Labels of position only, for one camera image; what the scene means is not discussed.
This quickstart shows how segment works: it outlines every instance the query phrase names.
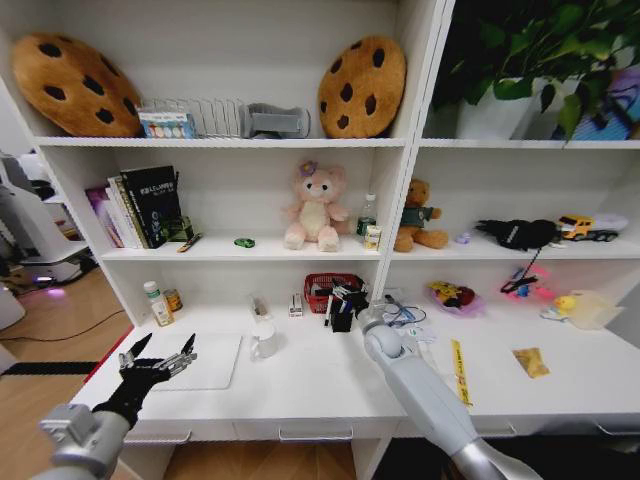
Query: white cutting board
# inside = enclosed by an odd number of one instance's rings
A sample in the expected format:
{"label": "white cutting board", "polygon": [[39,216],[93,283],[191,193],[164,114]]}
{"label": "white cutting board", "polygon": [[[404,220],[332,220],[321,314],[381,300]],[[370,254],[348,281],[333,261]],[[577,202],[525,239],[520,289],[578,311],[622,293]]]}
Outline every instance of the white cutting board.
{"label": "white cutting board", "polygon": [[[190,333],[155,332],[139,358],[168,358],[180,353]],[[191,365],[172,379],[158,383],[151,391],[224,390],[238,358],[242,335],[239,333],[197,333],[193,352],[198,354]]]}

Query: white wall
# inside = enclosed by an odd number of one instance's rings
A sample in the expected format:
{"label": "white wall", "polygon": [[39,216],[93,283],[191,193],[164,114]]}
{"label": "white wall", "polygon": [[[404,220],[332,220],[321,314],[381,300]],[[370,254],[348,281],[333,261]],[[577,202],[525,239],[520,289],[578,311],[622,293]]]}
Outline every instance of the white wall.
{"label": "white wall", "polygon": [[31,145],[20,130],[6,100],[0,96],[0,150],[18,156],[31,150]]}

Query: toy truck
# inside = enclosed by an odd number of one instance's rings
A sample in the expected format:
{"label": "toy truck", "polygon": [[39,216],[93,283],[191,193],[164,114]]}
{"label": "toy truck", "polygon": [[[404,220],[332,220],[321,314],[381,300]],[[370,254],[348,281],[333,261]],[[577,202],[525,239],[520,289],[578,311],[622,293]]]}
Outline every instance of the toy truck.
{"label": "toy truck", "polygon": [[558,221],[561,225],[562,238],[574,242],[581,240],[610,242],[629,223],[622,215],[615,213],[596,214],[593,217],[564,215]]}

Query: book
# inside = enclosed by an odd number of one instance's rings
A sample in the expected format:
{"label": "book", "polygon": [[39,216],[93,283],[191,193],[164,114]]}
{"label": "book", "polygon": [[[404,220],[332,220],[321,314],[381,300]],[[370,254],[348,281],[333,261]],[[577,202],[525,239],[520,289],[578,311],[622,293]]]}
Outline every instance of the book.
{"label": "book", "polygon": [[136,248],[136,243],[131,238],[131,234],[129,233],[129,228],[127,227],[127,223],[124,221],[124,216],[122,215],[122,212],[120,211],[120,209],[118,208],[118,205],[116,204],[115,197],[113,195],[113,191],[111,190],[111,187],[107,187],[105,191],[107,193],[107,198],[109,199],[106,202],[107,213],[109,213],[109,217],[111,217],[113,226],[116,227],[116,232],[118,233],[120,240],[122,240],[122,244],[126,248]]}
{"label": "book", "polygon": [[129,218],[131,219],[131,223],[133,225],[133,229],[136,232],[136,238],[140,242],[141,248],[149,248],[149,243],[147,242],[147,238],[142,231],[142,225],[140,225],[140,220],[138,220],[138,215],[136,214],[136,209],[133,207],[133,203],[129,198],[129,194],[127,193],[127,188],[122,181],[122,177],[115,177],[115,184],[118,187],[118,191],[120,192],[120,198],[122,199],[122,203],[124,204],[124,208],[127,211]]}
{"label": "book", "polygon": [[182,216],[171,165],[120,172],[149,248],[167,241],[163,222]]}
{"label": "book", "polygon": [[142,241],[138,237],[138,232],[136,231],[136,227],[131,218],[131,213],[129,212],[127,206],[125,205],[124,199],[122,198],[122,192],[125,192],[125,190],[124,188],[121,190],[118,185],[118,183],[120,183],[120,185],[122,184],[122,177],[109,177],[107,180],[109,181],[111,195],[113,196],[113,198],[109,196],[109,199],[116,204],[117,210],[121,215],[121,219],[124,221],[128,236],[133,242],[132,248],[143,248]]}
{"label": "book", "polygon": [[116,227],[113,224],[113,220],[107,210],[107,202],[109,201],[109,198],[107,197],[107,187],[89,188],[85,190],[85,194],[89,199],[89,203],[91,204],[93,211],[96,212],[98,221],[104,228],[111,245],[116,248],[124,247],[122,240],[118,236]]}

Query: red basket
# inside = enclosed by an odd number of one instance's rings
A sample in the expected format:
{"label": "red basket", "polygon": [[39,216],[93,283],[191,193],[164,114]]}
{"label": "red basket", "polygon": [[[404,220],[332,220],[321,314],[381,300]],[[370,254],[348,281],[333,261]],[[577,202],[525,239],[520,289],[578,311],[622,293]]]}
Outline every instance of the red basket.
{"label": "red basket", "polygon": [[315,283],[320,288],[332,288],[333,279],[346,283],[352,287],[360,288],[362,283],[358,277],[349,273],[312,273],[304,279],[304,298],[313,313],[326,313],[329,296],[311,295],[311,286]]}

